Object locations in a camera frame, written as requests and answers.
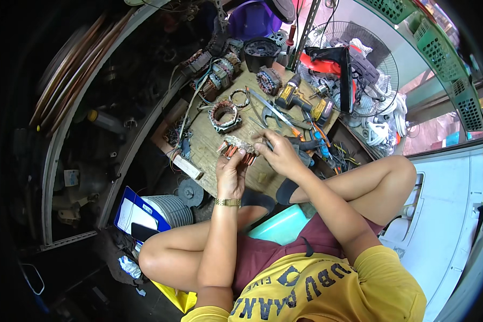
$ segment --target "person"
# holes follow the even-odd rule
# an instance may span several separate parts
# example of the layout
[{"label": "person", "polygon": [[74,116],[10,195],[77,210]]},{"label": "person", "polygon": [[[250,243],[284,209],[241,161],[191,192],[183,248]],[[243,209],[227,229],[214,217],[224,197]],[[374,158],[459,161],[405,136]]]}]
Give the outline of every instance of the person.
[{"label": "person", "polygon": [[181,321],[421,321],[422,289],[376,236],[414,188],[412,163],[390,156],[322,181],[288,139],[269,129],[259,136],[273,150],[255,149],[287,177],[278,201],[311,202],[317,213],[288,245],[237,235],[268,207],[219,205],[244,196],[247,171],[245,151],[220,157],[211,220],[154,235],[140,252],[148,278],[197,293]]}]

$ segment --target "fan guard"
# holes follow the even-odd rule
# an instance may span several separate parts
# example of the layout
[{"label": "fan guard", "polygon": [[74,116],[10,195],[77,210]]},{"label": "fan guard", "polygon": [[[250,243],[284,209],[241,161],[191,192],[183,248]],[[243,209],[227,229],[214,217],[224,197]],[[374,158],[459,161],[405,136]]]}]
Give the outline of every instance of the fan guard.
[{"label": "fan guard", "polygon": [[366,86],[363,90],[359,90],[361,98],[354,103],[352,115],[369,117],[387,113],[393,108],[399,89],[399,71],[390,49],[372,31],[346,21],[318,25],[308,34],[306,45],[327,48],[331,47],[330,41],[336,38],[346,43],[358,38],[364,46],[372,48],[372,52],[367,55],[367,60],[380,72],[376,86]]}]

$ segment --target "yellow drill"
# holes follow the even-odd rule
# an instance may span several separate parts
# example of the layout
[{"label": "yellow drill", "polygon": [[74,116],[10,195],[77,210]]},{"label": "yellow drill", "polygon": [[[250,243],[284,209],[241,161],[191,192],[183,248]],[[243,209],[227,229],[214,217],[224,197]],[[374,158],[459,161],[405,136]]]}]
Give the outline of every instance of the yellow drill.
[{"label": "yellow drill", "polygon": [[281,93],[275,101],[276,105],[285,110],[291,109],[297,105],[304,111],[311,114],[313,119],[317,122],[318,126],[323,126],[329,117],[329,112],[334,106],[332,100],[321,99],[318,104],[313,106],[305,97],[304,94],[299,91],[299,85],[301,84],[301,76],[295,74],[285,85]]}]

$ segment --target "hand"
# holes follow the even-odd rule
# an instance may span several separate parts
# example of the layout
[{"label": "hand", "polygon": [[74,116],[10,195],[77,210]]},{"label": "hand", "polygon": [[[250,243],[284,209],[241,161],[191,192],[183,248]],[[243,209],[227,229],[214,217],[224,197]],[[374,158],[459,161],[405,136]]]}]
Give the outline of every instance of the hand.
[{"label": "hand", "polygon": [[216,189],[218,199],[241,199],[245,190],[245,173],[247,164],[239,164],[247,154],[245,150],[238,150],[231,159],[224,156],[216,163]]},{"label": "hand", "polygon": [[265,157],[272,168],[280,175],[296,181],[296,178],[304,173],[303,170],[308,170],[287,138],[270,129],[259,130],[259,134],[252,138],[266,138],[272,143],[273,151],[266,144],[259,142],[254,144],[254,148]]}]

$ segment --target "paper document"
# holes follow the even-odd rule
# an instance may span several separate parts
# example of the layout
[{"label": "paper document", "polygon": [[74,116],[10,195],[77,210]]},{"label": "paper document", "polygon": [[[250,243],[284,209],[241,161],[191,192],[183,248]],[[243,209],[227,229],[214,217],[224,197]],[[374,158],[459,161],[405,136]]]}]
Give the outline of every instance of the paper document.
[{"label": "paper document", "polygon": [[124,198],[122,207],[120,208],[117,226],[130,235],[131,223],[133,222],[148,228],[158,229],[158,221],[154,217],[146,213],[145,210],[135,205],[129,199]]}]

